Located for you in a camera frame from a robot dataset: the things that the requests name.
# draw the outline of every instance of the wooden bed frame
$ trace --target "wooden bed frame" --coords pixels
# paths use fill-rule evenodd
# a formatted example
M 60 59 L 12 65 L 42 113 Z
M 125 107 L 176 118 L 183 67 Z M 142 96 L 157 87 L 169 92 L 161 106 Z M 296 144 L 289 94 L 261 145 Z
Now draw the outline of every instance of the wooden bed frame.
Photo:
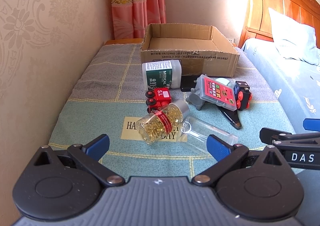
M 316 44 L 320 48 L 320 5 L 316 0 L 248 0 L 247 12 L 238 47 L 248 38 L 272 41 L 268 8 L 285 14 L 316 30 Z

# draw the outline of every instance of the blue bedding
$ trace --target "blue bedding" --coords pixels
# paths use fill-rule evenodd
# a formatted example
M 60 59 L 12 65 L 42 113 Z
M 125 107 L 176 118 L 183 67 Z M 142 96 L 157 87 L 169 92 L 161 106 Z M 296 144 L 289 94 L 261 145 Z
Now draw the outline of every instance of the blue bedding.
M 250 38 L 242 50 L 265 78 L 296 133 L 305 118 L 320 118 L 320 66 L 281 57 L 273 42 Z

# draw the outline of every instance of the black phone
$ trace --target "black phone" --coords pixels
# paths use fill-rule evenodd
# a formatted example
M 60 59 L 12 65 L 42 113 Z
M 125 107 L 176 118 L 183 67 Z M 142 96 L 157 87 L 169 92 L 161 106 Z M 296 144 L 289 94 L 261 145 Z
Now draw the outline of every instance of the black phone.
M 180 90 L 182 92 L 191 92 L 191 89 L 196 87 L 197 79 L 200 75 L 184 75 L 181 76 Z

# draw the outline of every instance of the cardboard box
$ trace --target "cardboard box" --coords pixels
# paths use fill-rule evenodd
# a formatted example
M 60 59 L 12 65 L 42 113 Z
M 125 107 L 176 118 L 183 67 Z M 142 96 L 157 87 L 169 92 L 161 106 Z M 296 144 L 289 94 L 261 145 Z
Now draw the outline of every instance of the cardboard box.
M 141 44 L 141 63 L 179 59 L 182 75 L 232 77 L 239 53 L 213 26 L 149 24 Z

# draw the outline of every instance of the gray plastic toy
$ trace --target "gray plastic toy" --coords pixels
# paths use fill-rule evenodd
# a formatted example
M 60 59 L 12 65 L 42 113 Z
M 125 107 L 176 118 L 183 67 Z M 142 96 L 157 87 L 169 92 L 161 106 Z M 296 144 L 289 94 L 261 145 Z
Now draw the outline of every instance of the gray plastic toy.
M 192 103 L 193 105 L 196 106 L 196 110 L 201 110 L 202 106 L 205 103 L 205 100 L 202 100 L 200 98 L 200 77 L 197 78 L 197 84 L 195 88 L 191 89 L 191 93 L 189 95 L 189 97 L 186 98 L 186 101 L 189 103 Z

